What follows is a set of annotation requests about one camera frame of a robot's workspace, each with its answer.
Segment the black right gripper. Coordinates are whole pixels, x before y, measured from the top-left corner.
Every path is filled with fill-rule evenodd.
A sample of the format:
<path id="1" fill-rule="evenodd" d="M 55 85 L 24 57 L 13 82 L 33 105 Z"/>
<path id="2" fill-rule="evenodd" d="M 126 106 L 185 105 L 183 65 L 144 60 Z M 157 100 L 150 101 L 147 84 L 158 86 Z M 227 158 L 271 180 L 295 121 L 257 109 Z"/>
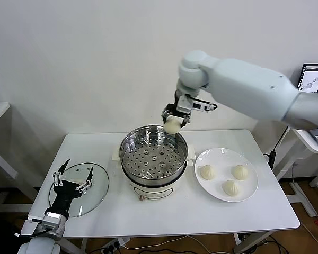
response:
<path id="1" fill-rule="evenodd" d="M 188 123 L 190 123 L 190 112 L 189 113 L 183 113 L 178 111 L 178 101 L 181 96 L 181 92 L 176 90 L 174 93 L 174 103 L 173 104 L 167 104 L 166 108 L 162 111 L 161 117 L 163 120 L 163 123 L 165 124 L 168 120 L 168 118 L 173 115 L 176 117 L 183 118 L 180 127 L 185 127 Z"/>

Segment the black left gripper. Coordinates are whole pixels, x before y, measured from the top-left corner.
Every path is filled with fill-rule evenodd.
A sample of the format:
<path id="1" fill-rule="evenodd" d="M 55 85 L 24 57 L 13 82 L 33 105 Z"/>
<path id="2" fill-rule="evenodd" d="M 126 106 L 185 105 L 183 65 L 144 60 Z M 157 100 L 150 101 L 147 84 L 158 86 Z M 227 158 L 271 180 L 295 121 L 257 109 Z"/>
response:
<path id="1" fill-rule="evenodd" d="M 93 185 L 93 167 L 90 169 L 86 182 L 81 185 L 67 180 L 62 181 L 61 176 L 65 172 L 69 162 L 70 159 L 68 159 L 57 171 L 53 173 L 54 192 L 56 193 L 56 198 L 49 208 L 49 211 L 68 212 L 73 199 L 80 198 L 82 193 Z"/>

